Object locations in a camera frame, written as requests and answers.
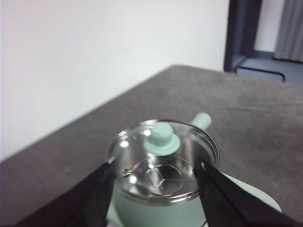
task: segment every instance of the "mint green base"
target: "mint green base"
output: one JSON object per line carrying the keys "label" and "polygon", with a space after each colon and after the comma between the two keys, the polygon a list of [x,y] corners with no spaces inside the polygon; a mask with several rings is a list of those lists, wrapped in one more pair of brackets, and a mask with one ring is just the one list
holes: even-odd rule
{"label": "mint green base", "polygon": [[[225,176],[242,189],[282,212],[276,201],[263,191],[231,176]],[[156,207],[133,202],[115,192],[107,218],[119,227],[200,227],[200,223],[204,223],[205,220],[202,210],[199,198],[179,205]]]}

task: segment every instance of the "lid knob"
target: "lid knob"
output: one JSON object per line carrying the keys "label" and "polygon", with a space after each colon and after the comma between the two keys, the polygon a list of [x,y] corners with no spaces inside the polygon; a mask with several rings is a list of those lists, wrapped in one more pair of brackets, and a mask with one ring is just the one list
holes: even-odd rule
{"label": "lid knob", "polygon": [[170,155],[179,146],[179,138],[173,133],[172,127],[165,122],[155,123],[151,129],[151,135],[144,141],[144,148],[158,156]]}

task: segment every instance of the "gray table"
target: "gray table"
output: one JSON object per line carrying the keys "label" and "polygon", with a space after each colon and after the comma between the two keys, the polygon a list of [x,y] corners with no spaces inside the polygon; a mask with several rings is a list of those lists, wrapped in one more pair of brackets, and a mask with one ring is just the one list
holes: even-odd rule
{"label": "gray table", "polygon": [[122,129],[204,111],[220,171],[272,196],[303,221],[303,87],[172,66],[1,163],[1,223],[15,223],[106,159]]}

